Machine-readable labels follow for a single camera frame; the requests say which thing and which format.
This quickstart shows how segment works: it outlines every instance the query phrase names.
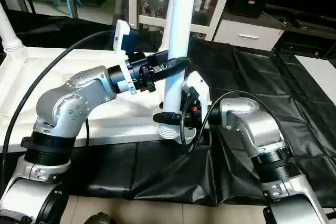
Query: white cylinder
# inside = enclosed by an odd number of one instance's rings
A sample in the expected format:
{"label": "white cylinder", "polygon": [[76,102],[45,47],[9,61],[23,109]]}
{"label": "white cylinder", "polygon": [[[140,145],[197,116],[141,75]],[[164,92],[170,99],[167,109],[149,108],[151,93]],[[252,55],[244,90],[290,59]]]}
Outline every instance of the white cylinder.
{"label": "white cylinder", "polygon": [[[168,59],[186,57],[194,0],[174,0]],[[184,71],[166,79],[163,111],[179,112]],[[160,123],[159,134],[165,139],[179,136],[179,126]]]}
{"label": "white cylinder", "polygon": [[16,34],[8,20],[8,17],[0,4],[0,36],[4,52],[7,54],[17,54],[24,50],[24,45],[21,40],[16,37]]}
{"label": "white cylinder", "polygon": [[161,41],[161,46],[159,48],[159,52],[168,50],[169,48],[170,30],[172,27],[172,17],[173,17],[173,6],[174,6],[174,0],[169,0],[167,16],[166,16],[166,23],[164,25],[163,36],[162,36],[162,41]]}

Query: black cylinder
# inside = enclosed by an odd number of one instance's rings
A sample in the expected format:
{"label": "black cylinder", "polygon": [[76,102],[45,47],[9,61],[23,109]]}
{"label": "black cylinder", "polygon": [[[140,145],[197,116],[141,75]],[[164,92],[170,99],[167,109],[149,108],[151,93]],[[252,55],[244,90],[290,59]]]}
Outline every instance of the black cylinder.
{"label": "black cylinder", "polygon": [[301,174],[286,147],[258,155],[251,160],[261,183],[274,182]]}
{"label": "black cylinder", "polygon": [[33,132],[24,137],[21,146],[27,148],[25,160],[39,165],[63,165],[69,162],[75,137],[59,137]]}

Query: white platform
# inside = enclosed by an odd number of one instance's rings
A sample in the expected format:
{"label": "white platform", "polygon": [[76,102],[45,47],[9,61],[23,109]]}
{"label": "white platform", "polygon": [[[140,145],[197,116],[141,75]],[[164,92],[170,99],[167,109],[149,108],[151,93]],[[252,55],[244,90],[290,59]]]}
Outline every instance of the white platform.
{"label": "white platform", "polygon": [[[28,58],[12,61],[6,57],[0,66],[0,146],[6,134],[8,123],[28,87],[64,49],[27,48]],[[45,76],[24,106],[10,138],[9,152],[24,151],[20,147],[24,136],[30,136],[37,119],[35,111],[38,98],[47,90],[58,87],[75,73],[104,65],[116,65],[113,51],[77,49],[59,62]],[[131,95],[125,92],[117,99],[95,108],[89,115],[90,145],[140,142],[159,139],[158,124],[152,114],[163,101],[164,81],[156,83],[157,91],[140,92]],[[85,127],[79,133],[75,146],[85,145]]]}

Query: black cable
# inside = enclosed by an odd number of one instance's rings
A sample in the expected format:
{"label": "black cable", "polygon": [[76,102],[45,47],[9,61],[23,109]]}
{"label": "black cable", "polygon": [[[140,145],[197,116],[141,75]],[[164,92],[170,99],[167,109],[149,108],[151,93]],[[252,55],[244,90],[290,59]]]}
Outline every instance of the black cable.
{"label": "black cable", "polygon": [[187,114],[188,108],[191,106],[191,104],[195,101],[194,98],[190,94],[187,96],[187,100],[183,106],[181,119],[180,119],[180,138],[182,145],[187,145],[185,142],[185,136],[184,136],[184,121],[185,121],[185,115]]}
{"label": "black cable", "polygon": [[23,106],[25,105],[26,101],[28,100],[29,96],[33,92],[33,90],[36,88],[36,86],[39,84],[39,82],[42,80],[42,78],[61,60],[66,56],[68,53],[70,53],[72,50],[74,50],[76,47],[80,46],[81,44],[88,42],[96,37],[99,37],[101,35],[109,34],[111,31],[100,31],[98,33],[92,34],[72,46],[70,46],[68,49],[64,50],[55,60],[53,60],[43,71],[42,73],[36,78],[36,80],[31,84],[25,95],[23,96],[22,100],[20,101],[18,107],[16,108],[13,117],[8,125],[5,140],[4,140],[4,145],[3,145],[3,152],[2,152],[2,169],[1,169],[1,184],[0,184],[0,189],[1,192],[3,193],[5,190],[5,175],[6,175],[6,157],[8,153],[8,146],[9,146],[9,140],[11,138],[11,134],[15,125],[15,122],[20,114],[20,111],[22,110]]}
{"label": "black cable", "polygon": [[230,95],[230,94],[233,94],[233,93],[245,94],[245,95],[247,95],[249,98],[252,98],[252,99],[256,100],[258,103],[260,103],[260,104],[265,108],[265,110],[266,110],[266,111],[273,117],[273,119],[275,120],[275,122],[276,122],[276,124],[277,124],[278,127],[279,127],[279,131],[281,132],[281,134],[282,134],[282,136],[283,136],[283,139],[284,139],[284,141],[285,141],[287,147],[289,148],[291,154],[294,155],[295,153],[294,153],[294,151],[293,151],[293,149],[292,149],[291,144],[290,144],[289,141],[288,141],[287,134],[285,133],[284,128],[282,128],[282,125],[280,124],[280,121],[279,121],[278,117],[274,114],[274,112],[273,112],[269,107],[267,107],[266,104],[264,104],[264,102],[262,102],[261,99],[257,98],[255,95],[253,95],[253,94],[251,94],[251,93],[248,93],[248,92],[246,92],[246,91],[241,91],[241,90],[233,90],[233,91],[227,92],[227,93],[221,95],[221,96],[220,96],[220,97],[219,97],[219,98],[218,98],[218,99],[211,105],[210,109],[208,110],[208,112],[207,112],[206,115],[205,115],[205,118],[204,118],[204,121],[203,121],[203,123],[202,123],[201,129],[200,129],[200,131],[199,131],[199,133],[198,133],[198,137],[197,137],[197,139],[196,139],[196,142],[195,142],[195,144],[192,144],[192,145],[190,146],[190,148],[188,149],[188,152],[191,152],[191,151],[193,151],[193,150],[195,150],[195,149],[197,148],[197,146],[198,146],[198,144],[199,144],[199,141],[201,140],[201,136],[202,136],[203,129],[204,129],[204,127],[205,127],[205,125],[206,125],[206,122],[207,122],[207,120],[208,120],[208,118],[209,118],[209,115],[210,115],[211,112],[213,111],[213,109],[214,109],[214,107],[216,106],[216,104],[219,103],[224,97],[226,97],[226,96],[228,96],[228,95]]}
{"label": "black cable", "polygon": [[90,142],[90,127],[89,127],[89,120],[87,118],[85,120],[85,128],[86,128],[85,147],[88,147]]}

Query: tiled floor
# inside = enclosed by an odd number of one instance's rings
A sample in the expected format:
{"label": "tiled floor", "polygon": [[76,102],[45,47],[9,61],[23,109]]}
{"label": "tiled floor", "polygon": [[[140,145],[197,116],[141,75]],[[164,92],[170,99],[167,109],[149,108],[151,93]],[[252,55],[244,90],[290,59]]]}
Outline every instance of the tiled floor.
{"label": "tiled floor", "polygon": [[127,201],[70,196],[61,224],[84,224],[104,212],[117,224],[265,224],[258,206],[221,205],[216,208],[151,201]]}

